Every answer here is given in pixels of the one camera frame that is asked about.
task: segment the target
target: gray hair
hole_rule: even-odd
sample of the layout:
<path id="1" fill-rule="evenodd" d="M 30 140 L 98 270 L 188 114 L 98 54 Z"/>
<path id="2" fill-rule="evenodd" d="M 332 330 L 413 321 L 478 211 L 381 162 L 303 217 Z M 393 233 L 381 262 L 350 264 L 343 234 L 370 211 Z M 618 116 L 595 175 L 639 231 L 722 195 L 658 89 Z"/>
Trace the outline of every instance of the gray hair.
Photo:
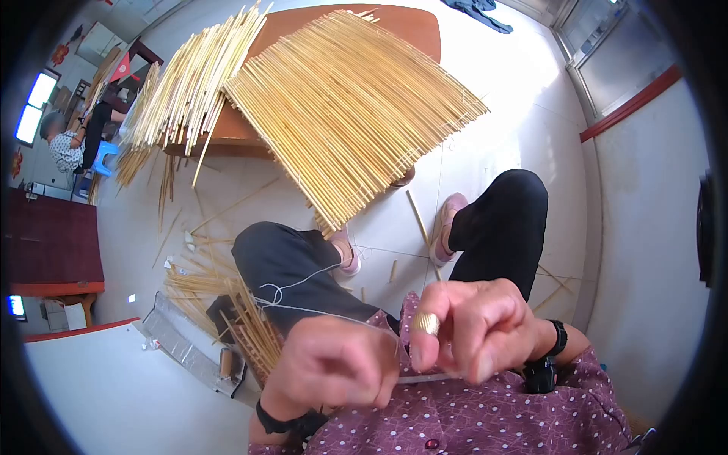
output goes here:
<path id="1" fill-rule="evenodd" d="M 41 120 L 41 127 L 38 131 L 38 133 L 41 136 L 41 139 L 48 139 L 48 130 L 54 125 L 54 124 L 63 124 L 63 122 L 66 120 L 64 115 L 60 111 L 53 111 L 43 117 L 43 120 Z"/>

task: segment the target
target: polka dot shirt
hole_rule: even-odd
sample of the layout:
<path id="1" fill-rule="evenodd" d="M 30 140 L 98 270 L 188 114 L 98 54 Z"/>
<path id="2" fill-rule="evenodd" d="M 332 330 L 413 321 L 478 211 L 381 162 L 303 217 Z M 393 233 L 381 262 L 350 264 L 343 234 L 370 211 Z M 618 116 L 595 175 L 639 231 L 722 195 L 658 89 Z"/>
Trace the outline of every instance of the polka dot shirt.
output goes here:
<path id="1" fill-rule="evenodd" d="M 419 298 L 403 304 L 400 342 Z M 378 312 L 369 321 L 387 330 Z M 404 349 L 400 375 L 417 376 Z M 526 391 L 523 379 L 504 371 L 480 386 L 450 379 L 397 385 L 389 405 L 342 408 L 307 447 L 250 444 L 250 455 L 288 454 L 614 454 L 631 440 L 612 382 L 588 347 L 558 374 L 556 389 Z"/>
<path id="2" fill-rule="evenodd" d="M 77 149 L 71 148 L 71 140 L 77 133 L 66 131 L 56 135 L 48 145 L 50 155 L 58 166 L 58 170 L 62 173 L 75 170 L 84 160 L 84 151 L 86 150 L 86 140 L 81 142 L 81 146 Z"/>

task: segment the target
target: brown table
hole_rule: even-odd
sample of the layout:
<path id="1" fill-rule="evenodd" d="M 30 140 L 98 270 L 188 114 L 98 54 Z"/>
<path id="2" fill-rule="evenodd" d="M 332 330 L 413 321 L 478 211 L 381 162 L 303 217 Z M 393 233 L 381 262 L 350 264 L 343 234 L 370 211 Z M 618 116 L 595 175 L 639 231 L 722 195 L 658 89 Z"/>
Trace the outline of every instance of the brown table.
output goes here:
<path id="1" fill-rule="evenodd" d="M 307 23 L 338 9 L 350 9 L 354 13 L 378 8 L 374 17 L 379 18 L 376 24 L 390 31 L 412 46 L 429 55 L 435 62 L 440 62 L 440 27 L 437 18 L 428 11 L 421 9 L 394 7 L 390 5 L 371 4 L 338 4 L 321 7 L 307 7 L 288 9 L 273 12 L 267 15 L 267 21 L 261 32 L 250 46 L 248 56 L 252 58 L 260 54 L 271 44 L 300 29 Z M 273 159 L 268 148 L 258 133 L 242 116 L 242 113 L 225 103 L 218 123 L 212 132 L 210 145 L 207 147 L 208 157 L 258 157 Z M 207 135 L 201 135 L 191 155 L 198 157 L 207 140 Z M 170 144 L 165 153 L 173 156 L 184 155 L 184 145 Z"/>

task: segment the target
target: red decoration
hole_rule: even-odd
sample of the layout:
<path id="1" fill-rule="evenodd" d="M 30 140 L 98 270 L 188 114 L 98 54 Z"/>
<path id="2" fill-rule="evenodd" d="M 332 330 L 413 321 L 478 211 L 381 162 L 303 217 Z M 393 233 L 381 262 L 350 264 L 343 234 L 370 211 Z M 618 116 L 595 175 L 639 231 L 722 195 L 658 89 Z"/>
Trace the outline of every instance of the red decoration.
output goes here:
<path id="1" fill-rule="evenodd" d="M 68 45 L 71 42 L 67 42 L 65 44 L 59 44 L 58 47 L 55 48 L 55 51 L 53 52 L 53 55 L 50 56 L 50 61 L 53 62 L 53 68 L 63 63 L 63 59 L 66 58 L 66 55 L 68 55 Z"/>
<path id="2" fill-rule="evenodd" d="M 20 174 L 20 165 L 23 163 L 23 154 L 20 152 L 20 147 L 17 148 L 12 154 L 12 170 L 11 175 L 13 180 Z"/>
<path id="3" fill-rule="evenodd" d="M 111 79 L 109 79 L 109 82 L 111 83 L 117 79 L 121 79 L 130 72 L 131 69 L 129 68 L 129 53 L 127 52 L 126 54 L 124 54 L 122 62 L 119 64 L 119 66 L 116 67 L 116 71 L 114 71 L 114 74 L 111 75 Z"/>

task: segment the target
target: knee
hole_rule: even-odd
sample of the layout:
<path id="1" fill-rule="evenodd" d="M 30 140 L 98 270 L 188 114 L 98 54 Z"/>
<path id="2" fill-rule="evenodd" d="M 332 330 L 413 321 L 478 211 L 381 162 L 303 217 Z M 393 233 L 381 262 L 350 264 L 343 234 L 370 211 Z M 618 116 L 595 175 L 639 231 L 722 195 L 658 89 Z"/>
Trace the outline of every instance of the knee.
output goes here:
<path id="1" fill-rule="evenodd" d="M 522 204 L 546 210 L 548 191 L 536 173 L 526 169 L 511 169 L 503 174 L 508 182 L 508 192 L 521 199 Z"/>
<path id="2" fill-rule="evenodd" d="M 235 261 L 247 257 L 259 259 L 266 252 L 275 250 L 271 248 L 272 245 L 280 245 L 286 237 L 289 237 L 286 229 L 282 224 L 271 221 L 251 224 L 235 237 L 235 244 L 232 247 Z"/>

